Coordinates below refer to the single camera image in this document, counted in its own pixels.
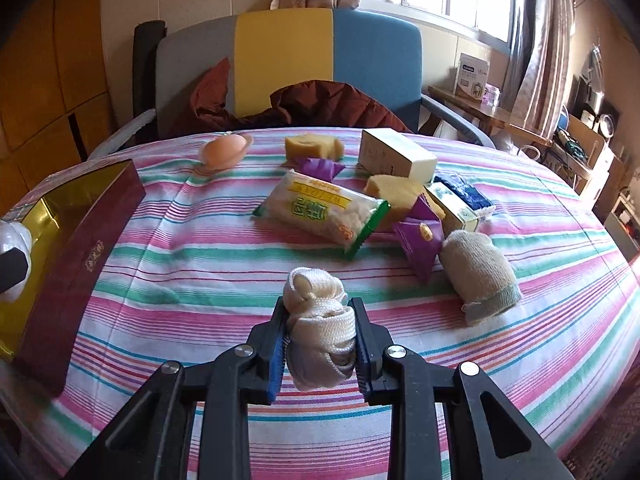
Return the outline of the white box on table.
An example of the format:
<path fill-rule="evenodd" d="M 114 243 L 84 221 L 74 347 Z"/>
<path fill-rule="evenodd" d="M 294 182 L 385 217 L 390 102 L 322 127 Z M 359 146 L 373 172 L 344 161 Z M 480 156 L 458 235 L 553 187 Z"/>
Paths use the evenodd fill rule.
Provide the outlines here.
<path fill-rule="evenodd" d="M 490 63 L 482 58 L 460 54 L 454 94 L 475 102 L 483 99 Z"/>

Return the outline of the yellow sponge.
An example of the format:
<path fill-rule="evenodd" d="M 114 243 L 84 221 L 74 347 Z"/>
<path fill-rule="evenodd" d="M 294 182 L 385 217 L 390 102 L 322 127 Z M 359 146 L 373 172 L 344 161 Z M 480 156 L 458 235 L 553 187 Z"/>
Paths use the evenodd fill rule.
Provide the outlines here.
<path fill-rule="evenodd" d="M 424 185 L 417 180 L 391 176 L 390 174 L 376 174 L 367 180 L 363 193 L 380 200 L 386 200 L 390 205 L 390 211 L 376 228 L 378 232 L 390 232 L 394 223 L 402 221 L 408 216 L 420 196 L 426 199 L 428 206 L 440 220 L 444 220 L 446 217 L 445 211 L 434 202 Z"/>
<path fill-rule="evenodd" d="M 338 162 L 344 157 L 344 143 L 336 136 L 305 133 L 284 139 L 285 157 L 290 162 L 301 158 L 323 158 Z"/>

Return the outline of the pink planet shaped toy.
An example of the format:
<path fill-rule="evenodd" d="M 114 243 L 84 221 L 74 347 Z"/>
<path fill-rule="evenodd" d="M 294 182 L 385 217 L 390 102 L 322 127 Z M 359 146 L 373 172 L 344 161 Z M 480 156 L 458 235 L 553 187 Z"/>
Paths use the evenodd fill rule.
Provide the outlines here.
<path fill-rule="evenodd" d="M 200 162 L 208 171 L 221 171 L 236 166 L 253 145 L 250 134 L 226 133 L 202 145 Z"/>

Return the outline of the white cardboard box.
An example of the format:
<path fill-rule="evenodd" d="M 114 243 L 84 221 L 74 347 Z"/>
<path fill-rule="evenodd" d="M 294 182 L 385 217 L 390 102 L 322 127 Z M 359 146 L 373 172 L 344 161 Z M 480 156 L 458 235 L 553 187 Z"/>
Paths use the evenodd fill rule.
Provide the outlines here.
<path fill-rule="evenodd" d="M 391 128 L 361 131 L 358 164 L 369 174 L 390 174 L 429 185 L 437 156 L 403 133 Z"/>

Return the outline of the dark red jacket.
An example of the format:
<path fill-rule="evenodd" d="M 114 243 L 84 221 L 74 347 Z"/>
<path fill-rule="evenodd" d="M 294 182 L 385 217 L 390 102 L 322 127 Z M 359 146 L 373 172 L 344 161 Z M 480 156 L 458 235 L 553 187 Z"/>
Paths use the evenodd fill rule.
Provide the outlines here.
<path fill-rule="evenodd" d="M 288 127 L 410 128 L 386 106 L 350 84 L 307 80 L 271 93 L 270 107 L 238 117 L 226 109 L 231 63 L 223 58 L 201 76 L 168 136 Z"/>

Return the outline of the striped bed sheet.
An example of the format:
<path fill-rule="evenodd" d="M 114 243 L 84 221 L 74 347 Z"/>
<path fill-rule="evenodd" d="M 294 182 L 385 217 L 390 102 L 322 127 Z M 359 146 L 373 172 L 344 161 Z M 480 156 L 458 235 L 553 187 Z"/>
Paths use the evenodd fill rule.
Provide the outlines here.
<path fill-rule="evenodd" d="M 479 262 L 438 266 L 428 282 L 396 240 L 337 244 L 259 217 L 284 177 L 282 130 L 254 133 L 238 166 L 208 174 L 206 136 L 130 148 L 145 189 L 96 280 L 64 392 L 11 367 L 1 400 L 58 474 L 78 459 L 157 367 L 215 359 L 270 318 L 279 298 L 294 337 L 345 349 L 347 301 L 359 297 L 394 341 L 437 365 L 477 363 L 565 454 L 604 410 L 639 351 L 639 285 L 575 192 L 543 166 L 491 148 L 424 138 L 438 169 L 494 204 Z"/>

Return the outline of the cluttered shelf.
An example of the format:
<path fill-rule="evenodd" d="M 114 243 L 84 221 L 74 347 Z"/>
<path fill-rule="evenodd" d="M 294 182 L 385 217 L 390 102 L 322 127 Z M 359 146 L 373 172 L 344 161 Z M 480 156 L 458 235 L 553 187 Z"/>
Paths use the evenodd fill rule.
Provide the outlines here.
<path fill-rule="evenodd" d="M 639 218 L 624 185 L 625 165 L 611 146 L 619 119 L 618 110 L 605 99 L 602 52 L 595 44 L 573 76 L 542 163 L 573 189 L 632 260 L 639 249 Z"/>

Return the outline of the wooden side table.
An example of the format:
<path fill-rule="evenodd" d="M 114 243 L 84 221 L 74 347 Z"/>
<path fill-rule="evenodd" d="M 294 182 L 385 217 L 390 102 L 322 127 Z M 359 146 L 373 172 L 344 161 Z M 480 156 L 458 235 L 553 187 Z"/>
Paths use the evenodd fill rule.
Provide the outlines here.
<path fill-rule="evenodd" d="M 540 134 L 515 125 L 512 122 L 511 113 L 498 106 L 482 104 L 433 86 L 427 87 L 427 95 L 439 103 L 463 110 L 466 114 L 477 119 L 480 130 L 488 134 L 488 136 L 491 136 L 494 130 L 497 129 L 511 133 L 512 136 L 528 144 L 535 143 L 545 148 L 550 148 L 552 145 L 551 140 L 544 138 Z"/>

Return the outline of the cream sock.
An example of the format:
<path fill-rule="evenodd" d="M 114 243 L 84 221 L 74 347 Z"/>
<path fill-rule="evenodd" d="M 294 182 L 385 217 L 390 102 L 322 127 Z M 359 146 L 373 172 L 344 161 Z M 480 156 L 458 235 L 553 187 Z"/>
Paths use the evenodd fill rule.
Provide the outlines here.
<path fill-rule="evenodd" d="M 300 266 L 288 274 L 286 366 L 298 390 L 333 388 L 352 377 L 356 315 L 346 298 L 342 281 L 325 270 Z"/>

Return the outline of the green white oil box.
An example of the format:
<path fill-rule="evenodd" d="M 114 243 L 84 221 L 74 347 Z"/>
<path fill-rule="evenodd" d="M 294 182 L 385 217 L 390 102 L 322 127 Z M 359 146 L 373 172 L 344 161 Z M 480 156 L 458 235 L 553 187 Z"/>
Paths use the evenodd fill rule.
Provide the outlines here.
<path fill-rule="evenodd" d="M 442 229 L 446 236 L 454 231 L 475 232 L 477 230 L 480 218 L 442 182 L 430 184 L 426 192 L 445 214 L 445 218 L 442 219 Z"/>

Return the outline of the blue tissue pack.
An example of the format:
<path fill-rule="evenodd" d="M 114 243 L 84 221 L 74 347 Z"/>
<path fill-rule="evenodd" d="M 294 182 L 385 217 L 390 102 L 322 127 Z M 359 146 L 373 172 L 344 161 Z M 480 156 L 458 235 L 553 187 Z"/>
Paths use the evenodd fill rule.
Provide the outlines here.
<path fill-rule="evenodd" d="M 454 172 L 436 174 L 434 181 L 449 188 L 474 211 L 478 218 L 488 217 L 496 210 L 496 205 L 460 174 Z"/>

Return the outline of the purple snack packet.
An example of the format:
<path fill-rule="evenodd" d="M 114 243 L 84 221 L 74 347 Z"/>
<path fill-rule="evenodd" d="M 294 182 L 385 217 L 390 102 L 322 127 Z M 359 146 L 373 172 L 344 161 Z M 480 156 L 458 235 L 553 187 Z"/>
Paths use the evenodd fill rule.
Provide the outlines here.
<path fill-rule="evenodd" d="M 393 231 L 416 276 L 427 283 L 445 235 L 442 222 L 420 195 L 404 220 L 393 224 Z"/>
<path fill-rule="evenodd" d="M 320 157 L 296 157 L 292 166 L 300 174 L 324 182 L 332 182 L 345 169 L 341 162 Z"/>

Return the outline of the patterned beige curtain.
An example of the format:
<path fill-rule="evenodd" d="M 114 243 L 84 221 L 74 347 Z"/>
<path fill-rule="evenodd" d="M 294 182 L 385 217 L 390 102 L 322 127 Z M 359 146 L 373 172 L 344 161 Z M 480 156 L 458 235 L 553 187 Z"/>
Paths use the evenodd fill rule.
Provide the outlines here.
<path fill-rule="evenodd" d="M 273 10 L 355 9 L 362 0 L 271 0 Z M 546 139 L 560 119 L 570 65 L 572 0 L 515 0 L 500 104 L 514 122 Z"/>

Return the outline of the beige rolled sock green cuff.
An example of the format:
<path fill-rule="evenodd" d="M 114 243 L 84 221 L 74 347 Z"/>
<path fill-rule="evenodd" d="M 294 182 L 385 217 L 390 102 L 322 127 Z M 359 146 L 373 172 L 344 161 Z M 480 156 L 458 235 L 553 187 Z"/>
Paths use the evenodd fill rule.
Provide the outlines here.
<path fill-rule="evenodd" d="M 442 243 L 439 261 L 462 300 L 468 325 L 506 312 L 522 299 L 512 266 L 486 234 L 452 231 Z"/>

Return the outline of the grey yellow blue chair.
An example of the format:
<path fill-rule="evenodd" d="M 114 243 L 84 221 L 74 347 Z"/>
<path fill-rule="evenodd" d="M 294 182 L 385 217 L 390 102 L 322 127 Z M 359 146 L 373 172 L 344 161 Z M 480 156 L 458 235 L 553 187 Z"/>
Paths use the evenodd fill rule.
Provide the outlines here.
<path fill-rule="evenodd" d="M 201 22 L 166 37 L 157 47 L 155 107 L 95 148 L 101 158 L 130 139 L 168 138 L 168 129 L 208 70 L 228 58 L 226 109 L 254 115 L 272 92 L 306 80 L 351 84 L 421 130 L 421 110 L 448 122 L 465 141 L 486 146 L 488 135 L 422 92 L 420 29 L 399 18 L 346 9 L 301 8 L 248 12 Z"/>

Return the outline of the wooden wardrobe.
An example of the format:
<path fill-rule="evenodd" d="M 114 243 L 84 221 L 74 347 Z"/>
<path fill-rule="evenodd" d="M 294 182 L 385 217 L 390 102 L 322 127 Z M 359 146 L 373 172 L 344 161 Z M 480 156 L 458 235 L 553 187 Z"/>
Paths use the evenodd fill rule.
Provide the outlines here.
<path fill-rule="evenodd" d="M 101 0 L 32 0 L 1 41 L 1 209 L 115 130 Z"/>

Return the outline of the white green snack packet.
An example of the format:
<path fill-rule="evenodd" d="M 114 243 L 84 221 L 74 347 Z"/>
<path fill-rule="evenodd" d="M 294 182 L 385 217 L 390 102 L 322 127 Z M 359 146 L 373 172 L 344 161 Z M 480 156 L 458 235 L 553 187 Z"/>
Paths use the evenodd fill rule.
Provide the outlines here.
<path fill-rule="evenodd" d="M 389 211 L 387 200 L 288 170 L 253 214 L 325 238 L 352 258 Z"/>

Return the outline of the white plastic bag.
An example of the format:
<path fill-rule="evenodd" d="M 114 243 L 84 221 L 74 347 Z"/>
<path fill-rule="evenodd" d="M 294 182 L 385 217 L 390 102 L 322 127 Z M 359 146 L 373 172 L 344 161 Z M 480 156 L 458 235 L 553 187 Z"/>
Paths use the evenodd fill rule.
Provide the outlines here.
<path fill-rule="evenodd" d="M 0 292 L 2 302 L 14 302 L 32 270 L 32 234 L 20 222 L 1 221 Z"/>

